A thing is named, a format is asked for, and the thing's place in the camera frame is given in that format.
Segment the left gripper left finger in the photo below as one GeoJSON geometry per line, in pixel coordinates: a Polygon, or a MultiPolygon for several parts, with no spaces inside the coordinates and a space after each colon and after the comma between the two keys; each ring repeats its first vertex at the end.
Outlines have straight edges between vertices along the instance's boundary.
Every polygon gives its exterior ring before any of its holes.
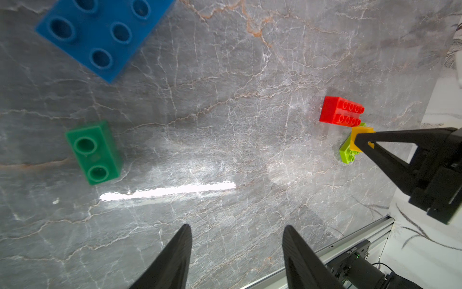
{"type": "Polygon", "coordinates": [[[130,289],[184,289],[192,249],[192,232],[184,224],[130,289]]]}

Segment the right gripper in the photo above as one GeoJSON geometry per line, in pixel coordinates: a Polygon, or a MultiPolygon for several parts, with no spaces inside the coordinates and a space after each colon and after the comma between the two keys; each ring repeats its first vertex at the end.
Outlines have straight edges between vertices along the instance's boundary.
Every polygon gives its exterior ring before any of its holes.
{"type": "Polygon", "coordinates": [[[361,134],[363,153],[409,203],[448,225],[462,205],[462,130],[431,128],[361,134]]]}

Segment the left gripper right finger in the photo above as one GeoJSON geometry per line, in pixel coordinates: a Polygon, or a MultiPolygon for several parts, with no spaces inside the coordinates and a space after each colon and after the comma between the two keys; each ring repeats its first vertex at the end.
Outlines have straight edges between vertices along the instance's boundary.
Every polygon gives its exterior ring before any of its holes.
{"type": "Polygon", "coordinates": [[[343,289],[291,225],[284,229],[282,248],[290,289],[343,289]]]}

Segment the lime green lego brick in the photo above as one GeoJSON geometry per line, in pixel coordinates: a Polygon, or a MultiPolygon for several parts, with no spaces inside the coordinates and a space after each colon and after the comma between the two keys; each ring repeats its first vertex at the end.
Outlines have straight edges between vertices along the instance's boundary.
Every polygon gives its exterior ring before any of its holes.
{"type": "Polygon", "coordinates": [[[351,134],[348,136],[346,141],[342,144],[342,146],[339,149],[340,158],[344,164],[353,163],[356,159],[355,156],[360,154],[360,152],[352,151],[350,149],[350,143],[351,143],[351,134]]]}

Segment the yellow lego brick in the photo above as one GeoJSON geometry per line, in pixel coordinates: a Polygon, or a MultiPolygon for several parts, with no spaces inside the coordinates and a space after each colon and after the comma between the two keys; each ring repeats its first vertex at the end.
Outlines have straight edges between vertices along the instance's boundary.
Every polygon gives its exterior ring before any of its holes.
{"type": "Polygon", "coordinates": [[[354,152],[363,152],[361,147],[363,146],[364,141],[361,141],[361,134],[372,134],[376,131],[372,127],[368,126],[355,126],[352,128],[351,138],[350,138],[350,149],[354,152]]]}

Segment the red lego brick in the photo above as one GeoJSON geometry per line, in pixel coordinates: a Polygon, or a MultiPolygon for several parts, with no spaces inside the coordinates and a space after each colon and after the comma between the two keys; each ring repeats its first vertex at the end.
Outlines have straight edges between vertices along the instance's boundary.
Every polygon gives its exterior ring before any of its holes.
{"type": "Polygon", "coordinates": [[[339,126],[359,126],[364,106],[341,97],[326,96],[321,110],[320,122],[339,126]]]}

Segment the dark green lego brick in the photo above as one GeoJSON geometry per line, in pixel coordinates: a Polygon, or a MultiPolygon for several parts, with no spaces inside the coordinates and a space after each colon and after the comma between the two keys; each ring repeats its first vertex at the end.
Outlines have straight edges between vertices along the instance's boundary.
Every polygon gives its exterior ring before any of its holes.
{"type": "Polygon", "coordinates": [[[120,177],[123,161],[106,120],[70,130],[65,137],[90,185],[120,177]]]}

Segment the blue lego brick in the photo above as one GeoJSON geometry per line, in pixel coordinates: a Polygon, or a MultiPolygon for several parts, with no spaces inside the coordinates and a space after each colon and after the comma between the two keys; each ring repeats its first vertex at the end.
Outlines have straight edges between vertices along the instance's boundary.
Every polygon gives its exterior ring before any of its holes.
{"type": "Polygon", "coordinates": [[[112,83],[172,5],[159,0],[61,0],[36,31],[112,83]]]}

